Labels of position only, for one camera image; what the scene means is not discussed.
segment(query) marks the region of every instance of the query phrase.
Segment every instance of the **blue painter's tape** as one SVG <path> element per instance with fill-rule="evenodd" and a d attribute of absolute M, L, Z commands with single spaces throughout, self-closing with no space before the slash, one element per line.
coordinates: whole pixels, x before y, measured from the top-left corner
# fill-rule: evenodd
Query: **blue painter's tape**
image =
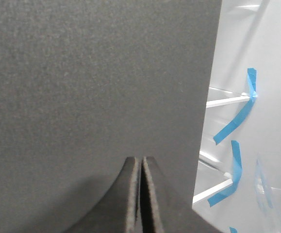
<path fill-rule="evenodd" d="M 237 233 L 237 229 L 233 228 L 233 227 L 230 227 L 230 232 L 231 233 Z"/>
<path fill-rule="evenodd" d="M 240 126 L 246 119 L 246 117 L 249 115 L 257 98 L 256 78 L 257 71 L 254 68 L 247 69 L 247 82 L 249 85 L 250 99 L 246 103 L 246 105 L 240 110 L 240 112 L 236 115 L 236 117 L 214 136 L 216 145 L 219 144 L 223 139 L 225 139 L 230 133 L 232 133 L 238 126 Z"/>
<path fill-rule="evenodd" d="M 241 151 L 239 143 L 237 141 L 231 141 L 232 151 L 233 151 L 233 184 L 230 187 L 225 188 L 219 193 L 213 195 L 211 198 L 208 198 L 210 207 L 216 205 L 218 202 L 227 198 L 237 190 L 238 183 L 242 177 L 242 160 L 241 160 Z"/>

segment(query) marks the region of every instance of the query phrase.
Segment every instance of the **transparent plastic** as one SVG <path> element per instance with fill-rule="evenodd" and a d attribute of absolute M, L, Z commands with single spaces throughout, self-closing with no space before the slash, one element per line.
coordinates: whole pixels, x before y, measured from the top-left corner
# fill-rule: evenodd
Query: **transparent plastic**
<path fill-rule="evenodd" d="M 262 3 L 262 0 L 237 0 L 233 1 L 233 4 L 230 6 L 230 12 L 233 14 L 241 14 L 249 12 L 257 12 Z"/>
<path fill-rule="evenodd" d="M 232 176 L 204 160 L 198 161 L 198 172 L 194 189 L 193 204 L 207 199 L 232 185 Z"/>
<path fill-rule="evenodd" d="M 266 233 L 281 233 L 281 156 L 275 158 L 262 154 L 256 163 L 255 192 Z"/>

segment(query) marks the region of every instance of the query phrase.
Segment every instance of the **white wall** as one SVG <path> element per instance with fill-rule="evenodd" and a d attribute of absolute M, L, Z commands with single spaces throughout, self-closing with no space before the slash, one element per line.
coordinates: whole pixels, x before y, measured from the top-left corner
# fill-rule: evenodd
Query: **white wall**
<path fill-rule="evenodd" d="M 231 140 L 241 145 L 243 176 L 237 191 L 212 208 L 207 201 L 193 206 L 223 232 L 230 232 L 229 226 L 239 233 L 263 232 L 254 192 L 256 159 L 261 155 L 269 161 L 281 160 L 281 0 L 263 0 L 258 11 L 253 11 L 257 10 L 253 5 L 259 3 L 260 0 L 223 0 L 220 16 L 211 86 L 247 92 L 247 68 L 253 67 L 257 70 L 258 94 L 246 121 L 222 145 L 215 146 L 213 141 L 207 145 L 229 164 Z M 241 106 L 208 109 L 204 135 L 214 136 Z M 271 172 L 280 175 L 281 166 L 274 166 Z"/>

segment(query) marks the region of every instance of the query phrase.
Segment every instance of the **white shelf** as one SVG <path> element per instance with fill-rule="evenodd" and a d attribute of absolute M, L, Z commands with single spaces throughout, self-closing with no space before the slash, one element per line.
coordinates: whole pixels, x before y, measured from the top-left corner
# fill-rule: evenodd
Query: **white shelf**
<path fill-rule="evenodd" d="M 249 96 L 246 93 L 237 94 L 235 92 L 209 87 L 206 108 L 247 102 L 248 100 Z"/>
<path fill-rule="evenodd" d="M 208 199 L 232 184 L 231 174 L 200 159 L 192 204 Z"/>

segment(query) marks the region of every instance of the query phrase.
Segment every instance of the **blue tape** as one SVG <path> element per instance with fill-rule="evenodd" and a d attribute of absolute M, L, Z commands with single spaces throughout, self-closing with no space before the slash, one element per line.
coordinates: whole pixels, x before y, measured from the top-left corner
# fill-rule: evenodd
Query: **blue tape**
<path fill-rule="evenodd" d="M 210 207 L 216 205 L 218 202 L 227 198 L 237 190 L 238 183 L 242 177 L 242 160 L 241 160 L 241 151 L 239 143 L 235 140 L 231 141 L 232 151 L 233 151 L 233 184 L 230 187 L 225 188 L 219 193 L 213 195 L 211 198 L 208 198 Z"/>
<path fill-rule="evenodd" d="M 230 232 L 231 233 L 237 233 L 237 229 L 233 228 L 233 227 L 230 227 Z"/>
<path fill-rule="evenodd" d="M 240 112 L 236 115 L 236 117 L 214 136 L 216 145 L 219 144 L 223 139 L 225 139 L 230 133 L 232 133 L 238 126 L 240 126 L 246 119 L 246 117 L 249 115 L 257 98 L 256 78 L 257 71 L 254 68 L 247 69 L 247 81 L 249 85 L 250 99 L 240 110 Z"/>

